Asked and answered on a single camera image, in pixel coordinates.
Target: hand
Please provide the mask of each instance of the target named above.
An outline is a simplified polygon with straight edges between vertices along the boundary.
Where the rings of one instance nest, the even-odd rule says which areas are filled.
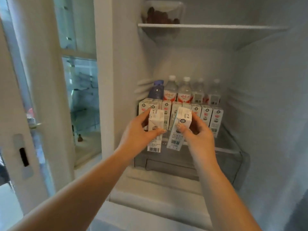
[[[131,154],[131,158],[138,155],[154,138],[166,132],[162,128],[153,131],[144,131],[148,125],[150,108],[144,113],[135,117],[126,127],[118,148],[125,149],[125,152]]]
[[[192,112],[192,122],[188,129],[182,123],[177,129],[188,143],[191,155],[195,161],[216,162],[214,136],[208,126]]]

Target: white bottle cap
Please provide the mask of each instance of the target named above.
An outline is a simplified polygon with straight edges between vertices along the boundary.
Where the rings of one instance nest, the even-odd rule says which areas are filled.
[[[176,78],[175,75],[169,75],[169,80],[170,81],[175,81],[175,78]]]
[[[183,78],[183,81],[184,81],[184,82],[189,82],[189,81],[190,81],[190,77],[184,77],[184,78]]]

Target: plastic bottle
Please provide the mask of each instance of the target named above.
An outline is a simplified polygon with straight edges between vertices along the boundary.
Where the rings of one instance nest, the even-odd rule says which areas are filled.
[[[164,97],[164,81],[156,80],[154,81],[154,86],[151,88],[148,98],[160,99]]]
[[[178,89],[177,101],[190,103],[192,99],[192,89],[190,87],[190,77],[184,77],[182,85]]]
[[[204,97],[204,84],[203,78],[199,78],[198,82],[195,84],[192,92],[192,103],[202,104]]]
[[[169,75],[169,81],[167,82],[164,90],[164,100],[176,100],[178,86],[175,83],[175,75]]]
[[[214,79],[213,84],[210,87],[206,104],[208,105],[219,105],[221,97],[220,91],[220,79]]]

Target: refrigerator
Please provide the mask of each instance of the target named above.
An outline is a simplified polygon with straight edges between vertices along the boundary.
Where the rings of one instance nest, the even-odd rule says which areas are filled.
[[[142,23],[146,1],[94,0],[103,156],[154,80],[219,78],[220,144],[239,154],[216,151],[220,165],[237,168],[233,186],[261,228],[283,230],[308,187],[308,0],[169,0],[184,6],[171,27]],[[110,201],[212,229],[187,146],[171,151],[137,156]]]

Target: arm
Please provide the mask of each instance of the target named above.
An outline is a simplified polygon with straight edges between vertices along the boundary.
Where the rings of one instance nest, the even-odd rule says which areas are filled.
[[[177,128],[188,142],[214,230],[261,231],[219,168],[215,156],[213,134],[198,116],[194,113],[192,116],[190,129],[183,124],[179,124]]]
[[[143,130],[149,112],[150,109],[130,122],[113,155],[43,202],[10,231],[85,231],[130,161],[165,132]]]

